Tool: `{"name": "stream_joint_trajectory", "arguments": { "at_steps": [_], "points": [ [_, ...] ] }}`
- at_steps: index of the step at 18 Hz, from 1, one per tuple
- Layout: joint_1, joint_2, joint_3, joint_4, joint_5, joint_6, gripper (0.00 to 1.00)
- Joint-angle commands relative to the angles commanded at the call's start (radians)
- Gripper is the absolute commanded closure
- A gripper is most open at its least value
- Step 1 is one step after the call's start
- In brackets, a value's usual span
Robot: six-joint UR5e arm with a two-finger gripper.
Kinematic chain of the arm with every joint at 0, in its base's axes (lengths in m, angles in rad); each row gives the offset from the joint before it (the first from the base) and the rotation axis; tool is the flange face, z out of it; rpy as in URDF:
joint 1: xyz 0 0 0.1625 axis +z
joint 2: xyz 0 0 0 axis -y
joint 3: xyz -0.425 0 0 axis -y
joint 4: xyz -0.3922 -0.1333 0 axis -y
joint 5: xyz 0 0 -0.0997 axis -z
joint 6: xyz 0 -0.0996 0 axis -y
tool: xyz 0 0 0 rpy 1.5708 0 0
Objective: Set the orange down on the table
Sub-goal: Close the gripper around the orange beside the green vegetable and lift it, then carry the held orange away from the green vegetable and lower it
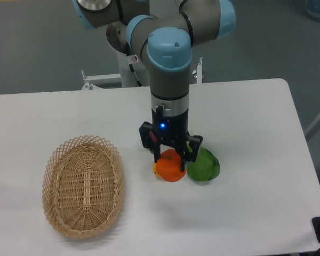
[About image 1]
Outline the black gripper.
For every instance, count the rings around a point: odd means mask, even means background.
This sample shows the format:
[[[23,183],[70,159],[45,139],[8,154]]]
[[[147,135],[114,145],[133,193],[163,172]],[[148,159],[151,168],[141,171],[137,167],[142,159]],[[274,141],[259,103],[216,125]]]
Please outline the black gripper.
[[[203,142],[202,136],[191,136],[188,133],[188,110],[180,115],[169,117],[158,115],[153,110],[151,113],[152,124],[143,122],[139,128],[142,146],[154,155],[154,163],[157,163],[161,156],[161,139],[162,144],[175,146],[181,158],[181,171],[184,172],[186,162],[196,161]]]

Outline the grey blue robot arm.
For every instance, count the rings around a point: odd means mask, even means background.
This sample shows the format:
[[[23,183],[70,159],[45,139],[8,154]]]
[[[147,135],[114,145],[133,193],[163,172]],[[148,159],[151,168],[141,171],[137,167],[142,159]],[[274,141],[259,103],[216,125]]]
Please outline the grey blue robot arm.
[[[191,50],[234,31],[232,2],[180,1],[177,13],[159,19],[150,15],[148,1],[73,1],[73,5],[87,27],[126,25],[126,46],[149,74],[152,121],[140,126],[142,145],[156,162],[161,145],[175,149],[184,171],[186,163],[196,160],[203,141],[188,132]]]

